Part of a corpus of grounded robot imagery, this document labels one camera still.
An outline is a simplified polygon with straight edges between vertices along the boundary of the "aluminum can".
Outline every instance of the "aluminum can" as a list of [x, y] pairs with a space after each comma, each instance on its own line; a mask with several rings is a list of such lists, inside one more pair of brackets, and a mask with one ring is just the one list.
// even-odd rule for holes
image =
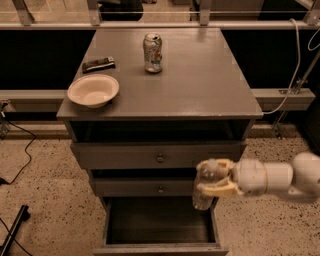
[[157, 33], [146, 34], [143, 40], [144, 67], [148, 72], [158, 73], [161, 68], [162, 39]]

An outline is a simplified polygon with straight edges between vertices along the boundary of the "metal pipe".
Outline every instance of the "metal pipe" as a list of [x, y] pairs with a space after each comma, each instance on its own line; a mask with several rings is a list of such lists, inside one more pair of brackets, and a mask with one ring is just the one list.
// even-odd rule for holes
[[28, 206], [27, 205], [22, 205], [20, 208], [19, 213], [16, 216], [16, 219], [14, 220], [9, 234], [6, 237], [6, 240], [4, 241], [2, 245], [2, 250], [0, 251], [0, 256], [6, 256], [9, 253], [10, 247], [14, 241], [14, 238], [16, 234], [18, 233], [19, 227], [21, 225], [22, 221], [25, 221], [29, 218], [29, 213], [28, 213]]
[[[300, 30], [315, 30], [320, 24], [309, 26], [303, 21], [297, 21]], [[294, 30], [290, 21], [210, 21], [207, 26], [200, 26], [197, 21], [176, 23], [144, 23], [144, 22], [101, 22], [100, 26], [92, 26], [90, 23], [56, 23], [56, 24], [31, 24], [21, 26], [13, 23], [0, 23], [0, 30], [97, 30], [97, 29], [134, 29], [134, 28], [220, 28], [223, 30]]]

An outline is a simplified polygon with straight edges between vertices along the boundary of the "terrazzo floor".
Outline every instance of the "terrazzo floor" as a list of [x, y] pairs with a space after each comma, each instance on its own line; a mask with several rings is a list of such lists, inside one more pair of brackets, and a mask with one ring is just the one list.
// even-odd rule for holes
[[[28, 152], [31, 163], [12, 185], [0, 186], [0, 217], [12, 225], [20, 206], [31, 217], [17, 240], [32, 254], [92, 255], [103, 244], [105, 211], [69, 148], [62, 124], [23, 125], [37, 135]], [[269, 125], [255, 125], [243, 158], [291, 161], [310, 147], [294, 125], [282, 126], [282, 140]], [[0, 141], [0, 176], [12, 180], [27, 162], [24, 148], [30, 136], [12, 128]], [[220, 199], [216, 207], [218, 235], [228, 256], [320, 255], [320, 201], [286, 202], [274, 196]], [[6, 230], [0, 225], [0, 243]], [[10, 255], [26, 255], [15, 243]]]

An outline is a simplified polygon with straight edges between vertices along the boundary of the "drawer handle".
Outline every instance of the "drawer handle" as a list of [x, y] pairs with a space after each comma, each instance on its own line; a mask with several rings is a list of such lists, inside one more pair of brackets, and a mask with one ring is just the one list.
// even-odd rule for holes
[[159, 187], [158, 187], [158, 192], [159, 192], [160, 194], [162, 194], [162, 193], [164, 192], [164, 188], [163, 188], [162, 186], [159, 186]]
[[165, 158], [164, 158], [164, 156], [162, 154], [158, 154], [156, 156], [156, 159], [157, 159], [157, 162], [160, 163], [160, 164], [163, 163], [164, 160], [165, 160]]

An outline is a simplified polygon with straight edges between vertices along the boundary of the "power cord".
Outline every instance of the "power cord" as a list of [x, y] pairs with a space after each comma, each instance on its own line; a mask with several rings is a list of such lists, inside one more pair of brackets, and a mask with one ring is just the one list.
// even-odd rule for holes
[[[6, 230], [8, 231], [8, 234], [12, 237], [12, 234], [8, 228], [8, 226], [6, 225], [6, 223], [4, 223], [4, 221], [0, 218], [1, 223], [3, 224], [3, 226], [6, 228]], [[13, 241], [15, 241], [15, 243], [28, 255], [32, 256], [31, 253], [29, 253], [15, 238], [13, 238]]]
[[270, 114], [273, 114], [275, 112], [277, 112], [282, 106], [283, 104], [287, 101], [288, 97], [289, 97], [289, 94], [290, 94], [290, 90], [292, 88], [292, 85], [293, 85], [293, 81], [298, 73], [298, 70], [299, 70], [299, 67], [300, 67], [300, 62], [301, 62], [301, 53], [300, 53], [300, 39], [299, 39], [299, 28], [298, 28], [298, 25], [297, 25], [297, 22], [294, 20], [294, 19], [290, 19], [290, 22], [293, 23], [293, 25], [295, 26], [295, 29], [296, 29], [296, 38], [297, 38], [297, 52], [298, 52], [298, 63], [297, 63], [297, 66], [296, 66], [296, 69], [293, 73], [293, 76], [291, 78], [291, 82], [289, 84], [289, 87], [288, 87], [288, 91], [284, 97], [284, 99], [282, 100], [282, 102], [279, 104], [279, 106], [277, 108], [275, 108], [274, 110], [270, 111], [270, 112], [263, 112], [263, 114], [265, 115], [270, 115]]
[[[2, 106], [1, 106], [1, 114], [3, 115], [3, 118], [5, 118], [4, 113], [3, 113], [3, 110], [4, 110], [4, 108], [5, 108], [7, 105], [8, 105], [7, 103], [3, 103]], [[10, 122], [10, 121], [8, 121], [8, 120], [5, 120], [5, 121], [6, 121], [8, 124], [10, 124], [10, 125], [18, 128], [18, 129], [20, 129], [20, 130], [28, 133], [28, 134], [30, 134], [30, 135], [32, 136], [32, 139], [31, 139], [31, 141], [27, 144], [27, 146], [26, 146], [25, 149], [24, 149], [24, 152], [28, 155], [28, 158], [29, 158], [29, 159], [28, 159], [28, 162], [18, 171], [18, 173], [16, 174], [16, 176], [13, 178], [13, 180], [12, 180], [11, 182], [8, 182], [8, 181], [6, 181], [5, 179], [0, 178], [0, 186], [1, 186], [2, 184], [4, 184], [4, 185], [11, 185], [12, 183], [14, 183], [15, 180], [18, 178], [18, 176], [21, 174], [21, 172], [24, 170], [24, 168], [26, 168], [26, 167], [30, 164], [30, 162], [31, 162], [31, 160], [32, 160], [32, 156], [28, 153], [27, 149], [29, 148], [29, 146], [31, 145], [31, 143], [36, 139], [36, 135], [34, 135], [32, 132], [30, 132], [30, 131], [28, 131], [28, 130], [26, 130], [26, 129], [18, 126], [18, 125], [15, 125], [15, 124], [13, 124], [12, 122]]]

